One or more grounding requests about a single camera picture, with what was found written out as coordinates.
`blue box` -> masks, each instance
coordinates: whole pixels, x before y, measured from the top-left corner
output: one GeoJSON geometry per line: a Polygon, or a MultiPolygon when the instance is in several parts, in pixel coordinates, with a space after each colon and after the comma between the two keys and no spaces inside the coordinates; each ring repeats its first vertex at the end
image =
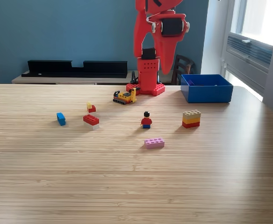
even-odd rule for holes
{"type": "Polygon", "coordinates": [[[229,103],[233,85],[221,75],[182,75],[181,91],[189,103],[229,103]]]}

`chair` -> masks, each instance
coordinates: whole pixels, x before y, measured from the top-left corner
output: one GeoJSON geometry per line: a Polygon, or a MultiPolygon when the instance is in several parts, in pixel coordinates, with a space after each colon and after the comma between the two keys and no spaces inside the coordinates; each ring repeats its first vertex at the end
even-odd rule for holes
{"type": "Polygon", "coordinates": [[[171,85],[177,85],[177,78],[179,79],[179,85],[181,85],[181,75],[191,74],[193,66],[193,60],[182,55],[176,55],[171,85]]]}

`yellow lego brick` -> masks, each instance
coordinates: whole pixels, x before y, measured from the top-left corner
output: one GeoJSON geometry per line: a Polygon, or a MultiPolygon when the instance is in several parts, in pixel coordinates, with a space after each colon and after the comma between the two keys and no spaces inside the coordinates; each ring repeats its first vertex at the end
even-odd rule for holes
{"type": "Polygon", "coordinates": [[[87,109],[91,109],[91,108],[92,108],[92,104],[91,104],[90,102],[88,102],[88,103],[86,104],[86,107],[87,107],[87,109]]]}
{"type": "Polygon", "coordinates": [[[201,112],[198,110],[195,111],[187,111],[183,113],[183,118],[190,120],[190,119],[195,119],[195,118],[200,118],[201,117],[201,112]]]}
{"type": "Polygon", "coordinates": [[[201,118],[194,118],[194,119],[185,119],[183,118],[182,121],[188,125],[188,124],[192,124],[192,123],[198,123],[200,122],[201,118]]]}

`minifigure red torso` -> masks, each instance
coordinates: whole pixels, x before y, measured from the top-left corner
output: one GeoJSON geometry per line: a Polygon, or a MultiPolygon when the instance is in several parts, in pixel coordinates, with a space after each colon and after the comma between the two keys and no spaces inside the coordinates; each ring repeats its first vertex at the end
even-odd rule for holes
{"type": "Polygon", "coordinates": [[[150,118],[143,118],[141,121],[142,125],[151,125],[152,124],[152,120],[150,118]]]}

